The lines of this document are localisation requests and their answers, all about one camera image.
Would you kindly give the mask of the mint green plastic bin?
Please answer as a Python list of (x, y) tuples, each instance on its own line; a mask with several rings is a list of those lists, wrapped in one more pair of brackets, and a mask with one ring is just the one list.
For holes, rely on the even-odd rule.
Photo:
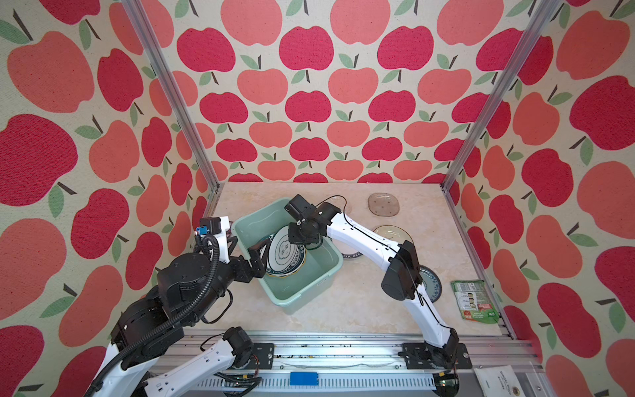
[[(294, 221), (284, 209), (289, 200), (280, 198), (233, 223), (232, 232), (245, 256), (250, 256), (248, 248)], [(324, 238), (321, 246), (305, 254), (296, 273), (285, 277), (267, 275), (259, 283), (271, 302), (291, 315), (332, 286), (342, 263), (342, 253), (329, 238)]]

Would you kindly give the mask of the small green rim lettered plate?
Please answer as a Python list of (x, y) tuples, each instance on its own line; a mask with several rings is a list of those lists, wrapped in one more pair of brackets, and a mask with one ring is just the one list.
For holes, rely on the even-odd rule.
[(342, 257), (345, 260), (355, 260), (355, 259), (357, 259), (357, 258), (359, 258), (361, 256), (362, 256), (362, 254), (360, 252), (354, 252), (352, 254), (350, 254), (350, 253), (342, 253)]

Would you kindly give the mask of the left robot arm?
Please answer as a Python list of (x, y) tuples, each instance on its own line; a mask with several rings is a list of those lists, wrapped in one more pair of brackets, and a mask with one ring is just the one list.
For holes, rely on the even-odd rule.
[[(180, 341), (186, 327), (205, 322), (206, 313), (222, 297), (231, 297), (233, 282), (249, 283), (266, 274), (266, 258), (258, 246), (249, 258), (230, 256), (222, 261), (224, 244), (207, 235), (192, 253), (175, 258), (157, 274), (158, 284), (131, 304), (111, 333), (112, 341), (87, 396), (182, 396), (202, 380), (214, 375), (237, 388), (244, 396), (260, 386), (262, 365), (255, 345), (241, 327), (214, 335), (214, 344), (195, 358), (163, 375), (150, 368)], [(233, 375), (256, 363), (251, 376)]]

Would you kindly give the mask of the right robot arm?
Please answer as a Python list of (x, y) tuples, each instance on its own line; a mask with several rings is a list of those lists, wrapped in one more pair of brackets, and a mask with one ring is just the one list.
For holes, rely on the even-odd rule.
[(403, 302), (423, 335), (428, 360), (451, 368), (456, 362), (459, 337), (434, 307), (423, 285), (415, 245), (382, 238), (349, 218), (345, 211), (323, 201), (315, 206), (296, 195), (284, 206), (294, 219), (289, 224), (289, 242), (295, 245), (320, 243), (326, 238), (347, 244), (385, 272), (381, 289)]

